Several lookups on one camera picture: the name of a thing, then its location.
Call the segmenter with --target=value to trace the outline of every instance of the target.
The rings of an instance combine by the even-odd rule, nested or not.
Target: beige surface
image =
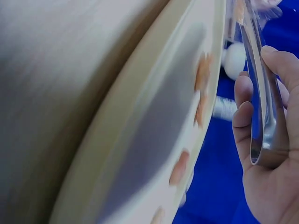
[[[169,95],[168,101],[179,99],[182,103],[186,99],[184,95],[191,92],[191,98],[187,100],[192,102],[192,105],[188,105],[190,111],[185,114],[185,122],[170,157],[152,179],[148,179],[139,191],[100,223],[149,224],[159,206],[165,209],[163,223],[172,222],[199,155],[214,107],[223,46],[225,6],[226,2],[223,0],[210,0],[208,3],[203,0],[172,0],[167,5],[126,63],[98,110],[65,179],[51,224],[89,224],[99,220],[100,212],[106,207],[105,199],[110,189],[117,185],[113,183],[122,171],[123,162],[130,162],[126,160],[126,155],[130,154],[130,142],[138,133],[137,128],[142,118],[151,109],[151,101],[163,86],[163,81],[167,80],[167,71],[179,54],[179,44],[190,30],[197,28],[201,32],[206,30],[206,37],[203,42],[201,35],[198,37],[201,47],[197,49],[197,58],[194,58],[193,81],[184,86],[183,82],[180,83],[182,89],[177,91],[178,96]],[[202,51],[212,53],[215,60],[207,88],[209,97],[204,109],[203,128],[198,129],[193,127],[193,121],[199,94],[195,94],[193,89],[196,67]],[[190,75],[192,74],[182,72],[182,76],[188,79]],[[169,188],[173,165],[184,147],[191,152],[186,175],[177,188]],[[143,155],[149,154],[150,152],[144,151],[140,154],[140,160],[143,157],[148,158]],[[134,170],[139,169],[142,167],[136,166]],[[120,192],[125,193],[126,190],[129,189],[123,188],[114,193],[120,195]]]
[[[168,0],[0,0],[0,223],[45,223],[109,86]]]

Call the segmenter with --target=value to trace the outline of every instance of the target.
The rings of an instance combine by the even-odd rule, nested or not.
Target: plate
[[[171,0],[99,108],[60,191],[51,224],[171,223],[212,116],[226,1]],[[203,123],[194,124],[199,58],[214,56]],[[182,180],[170,175],[183,151]]]

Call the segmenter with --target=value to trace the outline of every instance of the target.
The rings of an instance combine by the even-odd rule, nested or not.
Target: blue tablecloth
[[[283,0],[280,19],[264,31],[266,43],[299,57],[299,1]],[[218,96],[234,98],[234,82],[221,70]],[[255,224],[244,196],[231,122],[212,118],[187,192],[173,224]]]

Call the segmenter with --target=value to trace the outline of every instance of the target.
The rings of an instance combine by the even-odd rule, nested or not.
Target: tongs
[[[277,168],[289,153],[285,112],[276,75],[261,57],[265,45],[251,0],[237,0],[237,22],[246,50],[254,92],[250,157],[253,165]]]

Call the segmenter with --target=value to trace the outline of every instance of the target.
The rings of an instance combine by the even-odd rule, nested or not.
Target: hand
[[[299,60],[295,55],[266,46],[262,57],[283,82],[279,87],[286,111],[290,139],[289,157],[277,169],[253,166],[250,162],[250,133],[253,85],[246,72],[235,83],[238,111],[232,126],[243,167],[247,204],[262,224],[299,223]]]

